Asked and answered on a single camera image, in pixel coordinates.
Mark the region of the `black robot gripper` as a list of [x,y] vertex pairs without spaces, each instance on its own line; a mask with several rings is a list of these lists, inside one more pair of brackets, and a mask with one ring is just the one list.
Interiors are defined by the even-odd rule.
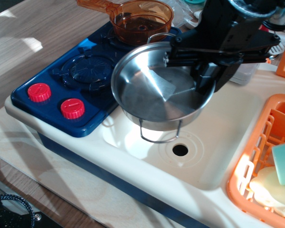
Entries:
[[278,4],[278,0],[206,1],[198,26],[171,39],[166,66],[193,65],[195,91],[217,92],[241,63],[265,62],[270,48],[280,42],[277,35],[260,29]]

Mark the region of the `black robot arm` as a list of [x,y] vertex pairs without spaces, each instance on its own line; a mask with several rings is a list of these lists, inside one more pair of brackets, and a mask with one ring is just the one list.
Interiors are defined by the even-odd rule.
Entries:
[[218,91],[241,64],[264,63],[280,43],[269,19],[285,0],[208,0],[196,28],[173,37],[164,58],[167,67],[190,67],[197,92]]

